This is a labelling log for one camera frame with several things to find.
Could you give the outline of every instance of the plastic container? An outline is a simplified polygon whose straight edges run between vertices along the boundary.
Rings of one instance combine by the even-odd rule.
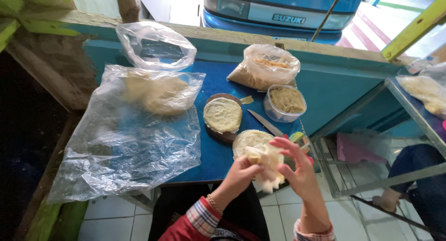
[[[301,94],[302,100],[304,101],[305,110],[302,113],[287,113],[287,112],[280,111],[278,108],[276,108],[276,106],[274,106],[273,103],[271,102],[269,92],[271,90],[279,88],[279,87],[285,87],[288,89],[297,90],[299,92],[299,94]],[[299,118],[306,111],[306,102],[305,102],[305,99],[304,99],[304,96],[302,95],[302,93],[297,88],[295,88],[293,86],[282,85],[282,84],[274,84],[274,85],[271,85],[271,87],[269,87],[268,92],[265,96],[265,99],[263,99],[263,106],[265,107],[265,112],[268,115],[268,117],[276,122],[279,122],[279,123],[291,123],[291,122],[295,121],[297,118]]]

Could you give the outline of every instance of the brown powder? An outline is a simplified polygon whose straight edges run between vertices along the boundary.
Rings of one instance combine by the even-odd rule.
[[[240,83],[242,85],[251,87],[253,89],[257,90],[268,90],[271,85],[274,84],[282,84],[282,83],[275,83],[275,82],[269,82],[264,79],[254,77],[252,74],[248,73],[245,67],[240,67],[238,65],[234,71],[232,71],[231,74],[226,77],[227,80]],[[296,80],[293,79],[290,83],[287,83],[287,85],[296,87]]]
[[[281,68],[285,68],[285,69],[289,69],[289,66],[285,63],[278,63],[278,62],[274,62],[274,61],[268,61],[267,59],[261,59],[261,60],[257,60],[254,59],[255,62],[259,62],[259,63],[263,63],[265,65],[268,65],[270,67],[281,67]]]

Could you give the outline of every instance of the wooden cutting board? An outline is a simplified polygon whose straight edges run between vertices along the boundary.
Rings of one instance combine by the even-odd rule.
[[[218,93],[218,94],[212,95],[212,96],[209,97],[209,99],[206,101],[206,104],[208,104],[210,101],[212,101],[212,100],[214,100],[214,99],[216,99],[216,98],[221,98],[221,97],[226,98],[226,99],[233,100],[233,101],[235,101],[240,107],[242,107],[242,101],[240,101],[240,99],[238,99],[237,97],[232,96],[232,95],[230,95],[230,94],[227,94],[227,93]],[[218,132],[215,132],[215,131],[213,131],[212,129],[210,129],[210,128],[206,125],[206,123],[205,123],[205,127],[206,127],[206,131],[207,131],[207,133],[208,133],[209,135],[211,135],[211,136],[213,136],[213,137],[215,137],[215,138],[218,138],[218,139],[220,139],[221,141],[230,143],[230,144],[232,144],[232,142],[234,142],[234,139],[235,139],[236,136],[237,136],[237,133],[231,133],[231,132],[228,132],[228,131],[223,132],[223,134],[220,134],[220,133],[218,133]]]

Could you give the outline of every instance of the knife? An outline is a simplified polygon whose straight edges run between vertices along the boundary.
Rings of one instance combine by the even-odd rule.
[[[268,122],[265,118],[263,118],[258,113],[255,113],[254,111],[248,109],[249,113],[251,113],[265,128],[267,128],[273,135],[278,137],[283,137],[282,131],[280,131],[278,128],[276,128],[274,125],[272,125],[270,122]]]

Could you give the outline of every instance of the jeans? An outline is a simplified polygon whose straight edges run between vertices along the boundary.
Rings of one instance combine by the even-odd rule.
[[[435,147],[428,144],[418,144],[403,148],[389,172],[389,178],[408,172],[421,170],[445,162],[444,157]],[[399,193],[406,193],[414,181],[391,186]],[[436,232],[446,233],[446,174],[431,176],[416,181],[417,194],[421,197],[427,219],[425,224]]]

